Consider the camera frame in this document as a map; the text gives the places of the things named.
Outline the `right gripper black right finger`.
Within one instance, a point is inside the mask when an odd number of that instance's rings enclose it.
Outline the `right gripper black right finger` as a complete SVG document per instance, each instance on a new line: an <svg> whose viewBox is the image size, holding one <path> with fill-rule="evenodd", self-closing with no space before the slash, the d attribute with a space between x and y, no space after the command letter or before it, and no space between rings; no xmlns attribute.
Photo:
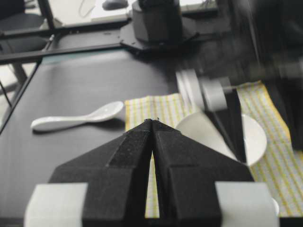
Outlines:
<svg viewBox="0 0 303 227"><path fill-rule="evenodd" d="M178 227L219 227L215 182L252 182L249 168L160 121L152 121L161 219Z"/></svg>

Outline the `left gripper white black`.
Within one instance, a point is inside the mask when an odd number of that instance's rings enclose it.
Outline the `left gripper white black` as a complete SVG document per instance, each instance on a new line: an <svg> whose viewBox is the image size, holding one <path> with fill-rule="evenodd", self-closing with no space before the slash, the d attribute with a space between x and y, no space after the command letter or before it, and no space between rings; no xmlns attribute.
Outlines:
<svg viewBox="0 0 303 227"><path fill-rule="evenodd" d="M241 104L228 78L198 78L194 69L176 72L178 91L185 107L204 111L236 157L246 163Z"/></svg>

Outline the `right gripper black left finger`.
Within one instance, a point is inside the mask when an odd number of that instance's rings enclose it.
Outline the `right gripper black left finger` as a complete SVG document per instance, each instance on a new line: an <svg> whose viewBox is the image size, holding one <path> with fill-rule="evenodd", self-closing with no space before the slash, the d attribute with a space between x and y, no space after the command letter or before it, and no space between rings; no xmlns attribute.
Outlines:
<svg viewBox="0 0 303 227"><path fill-rule="evenodd" d="M88 183L85 227L135 227L145 223L152 154L152 120L55 168L50 183Z"/></svg>

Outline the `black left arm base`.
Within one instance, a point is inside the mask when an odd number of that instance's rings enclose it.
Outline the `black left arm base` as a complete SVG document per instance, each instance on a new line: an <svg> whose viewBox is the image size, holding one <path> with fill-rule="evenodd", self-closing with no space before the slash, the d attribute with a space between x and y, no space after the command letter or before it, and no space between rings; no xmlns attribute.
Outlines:
<svg viewBox="0 0 303 227"><path fill-rule="evenodd" d="M222 0L137 0L131 21L120 29L120 44L139 52L165 52L217 40L231 31Z"/></svg>

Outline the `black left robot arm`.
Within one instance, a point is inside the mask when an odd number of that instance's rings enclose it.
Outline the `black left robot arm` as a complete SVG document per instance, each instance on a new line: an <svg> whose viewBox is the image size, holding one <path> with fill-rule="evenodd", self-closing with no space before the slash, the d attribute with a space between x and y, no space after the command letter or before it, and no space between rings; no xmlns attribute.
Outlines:
<svg viewBox="0 0 303 227"><path fill-rule="evenodd" d="M232 0L232 27L242 44L232 79L177 76L184 99L208 112L225 110L231 83L262 80L276 92L295 150L303 148L303 3L300 0Z"/></svg>

